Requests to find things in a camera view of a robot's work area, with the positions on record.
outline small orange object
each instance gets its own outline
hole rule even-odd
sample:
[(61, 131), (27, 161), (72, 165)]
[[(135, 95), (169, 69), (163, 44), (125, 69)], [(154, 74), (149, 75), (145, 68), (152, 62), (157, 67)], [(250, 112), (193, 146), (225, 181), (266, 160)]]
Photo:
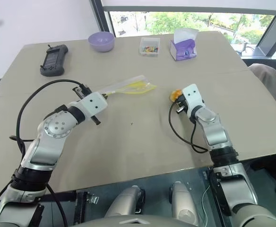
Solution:
[(174, 102), (180, 95), (182, 95), (182, 91), (181, 90), (175, 90), (171, 93), (170, 100), (172, 102)]

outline purple bowl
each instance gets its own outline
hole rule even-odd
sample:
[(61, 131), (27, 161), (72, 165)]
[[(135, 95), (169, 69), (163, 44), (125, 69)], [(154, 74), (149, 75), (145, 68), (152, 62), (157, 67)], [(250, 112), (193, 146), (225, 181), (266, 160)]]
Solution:
[(96, 32), (87, 39), (92, 48), (98, 52), (107, 52), (113, 49), (115, 37), (109, 32)]

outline clear plastic bag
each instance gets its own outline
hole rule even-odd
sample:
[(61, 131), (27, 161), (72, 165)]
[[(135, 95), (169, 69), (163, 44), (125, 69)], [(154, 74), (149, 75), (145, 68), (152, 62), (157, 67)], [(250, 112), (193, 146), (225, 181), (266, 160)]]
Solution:
[(143, 94), (155, 89), (156, 87), (157, 86), (151, 84), (145, 76), (141, 75), (110, 85), (98, 92), (106, 94), (107, 96), (114, 93)]

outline table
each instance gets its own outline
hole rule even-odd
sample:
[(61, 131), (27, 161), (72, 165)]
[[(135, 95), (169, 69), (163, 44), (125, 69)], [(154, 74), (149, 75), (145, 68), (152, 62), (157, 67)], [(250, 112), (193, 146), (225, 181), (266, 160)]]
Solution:
[[(168, 50), (173, 36), (157, 37), (161, 42), (156, 58), (139, 56), (140, 37), (117, 38), (107, 53), (91, 50), (86, 40), (52, 43), (69, 48), (65, 73), (56, 78), (39, 73), (47, 44), (26, 45), (0, 82), (0, 190), (20, 161), (16, 142), (9, 140), (18, 111), (34, 90), (55, 79), (74, 79), (93, 91), (138, 75), (157, 85), (143, 95), (110, 96), (108, 108), (97, 115), (100, 125), (90, 121), (73, 130), (50, 180), (56, 192), (211, 165), (209, 154), (191, 151), (168, 124), (170, 93), (191, 83), (220, 114), (240, 160), (276, 153), (276, 101), (220, 32), (200, 32), (197, 57), (177, 62)], [(73, 87), (60, 83), (39, 93), (24, 111), (21, 138), (36, 138), (44, 116), (78, 100)], [(185, 114), (173, 113), (172, 121), (188, 139), (192, 124)], [(199, 127), (194, 142), (205, 146)]]

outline white wall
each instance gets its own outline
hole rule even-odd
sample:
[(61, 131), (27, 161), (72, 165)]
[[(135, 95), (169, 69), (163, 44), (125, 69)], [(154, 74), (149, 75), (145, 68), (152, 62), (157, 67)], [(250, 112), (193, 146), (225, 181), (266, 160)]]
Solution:
[(99, 31), (89, 0), (0, 0), (0, 78), (25, 44)]

